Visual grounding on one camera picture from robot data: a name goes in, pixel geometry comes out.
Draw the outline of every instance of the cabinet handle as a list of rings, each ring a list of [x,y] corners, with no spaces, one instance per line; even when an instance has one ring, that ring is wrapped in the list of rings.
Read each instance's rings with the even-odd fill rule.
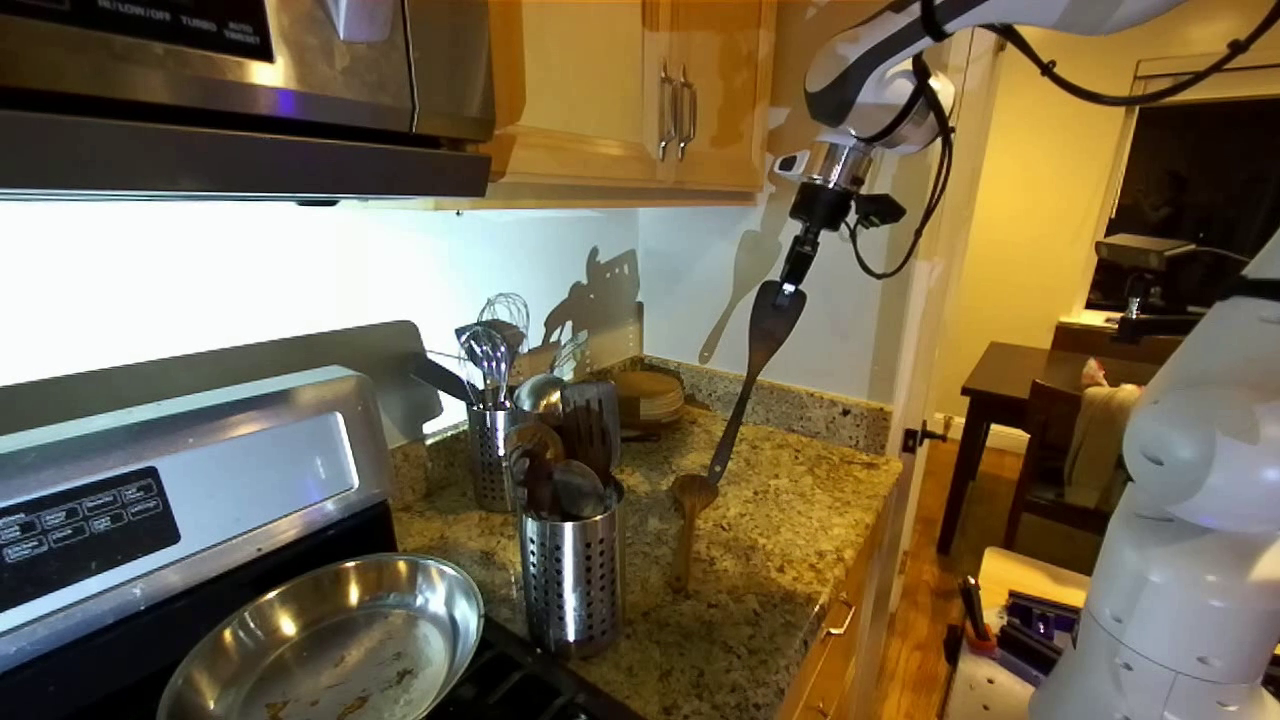
[[[669,160],[669,147],[677,141],[677,80],[664,67],[657,80],[657,160]]]
[[[839,623],[823,630],[823,637],[846,637],[846,632],[853,630],[853,622],[858,622],[858,602],[839,596],[839,603],[847,603],[847,612],[846,612]]]
[[[679,133],[679,146],[677,154],[685,156],[692,147],[692,136],[695,136],[695,88],[685,74],[679,88],[677,88],[677,133]]]

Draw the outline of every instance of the wooden cabinet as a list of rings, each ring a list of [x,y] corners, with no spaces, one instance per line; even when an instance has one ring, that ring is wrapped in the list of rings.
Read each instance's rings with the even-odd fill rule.
[[[494,0],[494,198],[757,191],[776,0]]]
[[[896,548],[909,512],[909,479],[883,501],[883,512],[858,553],[823,622],[813,637],[813,647],[791,680],[791,693],[780,710],[780,720],[864,720],[878,711],[878,678],[883,656],[883,630],[896,582]]]

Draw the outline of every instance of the cable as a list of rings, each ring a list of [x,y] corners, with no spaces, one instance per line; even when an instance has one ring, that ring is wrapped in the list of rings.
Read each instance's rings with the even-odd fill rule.
[[[927,88],[927,94],[926,94],[926,104],[927,104],[927,111],[932,111],[932,122],[938,122],[938,129],[940,129],[940,156],[938,156],[932,188],[927,188],[927,201],[926,201],[926,214],[920,214],[920,226],[917,226],[917,233],[914,233],[909,252],[905,252],[891,269],[874,269],[868,255],[864,255],[864,247],[862,247],[858,226],[846,219],[846,233],[847,233],[847,243],[853,243],[853,261],[858,261],[858,269],[868,272],[874,282],[891,282],[891,277],[901,277],[901,272],[914,266],[914,255],[917,255],[917,247],[920,247],[920,240],[926,240],[926,228],[927,228],[932,214],[945,206],[947,186],[953,186],[953,156],[957,156],[957,147],[953,147],[947,108],[945,108],[945,99],[932,94],[927,78],[926,78],[926,88]]]
[[[997,33],[999,39],[1008,39],[1015,53],[1025,53],[1040,78],[1049,78],[1055,88],[1065,88],[1070,98],[1084,99],[1084,104],[1108,104],[1108,108],[1134,108],[1134,104],[1156,104],[1156,99],[1168,99],[1168,98],[1179,98],[1189,88],[1198,88],[1200,80],[1210,80],[1213,74],[1230,67],[1235,58],[1246,58],[1262,37],[1273,33],[1273,24],[1280,22],[1280,0],[1269,8],[1269,15],[1246,37],[1246,39],[1234,39],[1230,53],[1213,66],[1206,66],[1200,74],[1175,80],[1175,84],[1164,84],[1156,94],[1135,94],[1135,98],[1108,98],[1108,94],[1095,94],[1095,88],[1084,88],[1084,84],[1071,84],[1070,78],[1055,74],[1055,61],[1046,61],[1033,39],[1025,33],[1015,33],[1014,24],[988,24],[988,33]]]

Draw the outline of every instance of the stove control panel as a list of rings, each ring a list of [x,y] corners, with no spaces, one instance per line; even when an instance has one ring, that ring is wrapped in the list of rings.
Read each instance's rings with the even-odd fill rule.
[[[0,510],[0,612],[178,542],[158,467]]]

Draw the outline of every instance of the range hood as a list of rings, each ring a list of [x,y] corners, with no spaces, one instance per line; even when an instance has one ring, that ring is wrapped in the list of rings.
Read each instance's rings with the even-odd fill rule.
[[[486,198],[489,6],[0,6],[0,201]]]

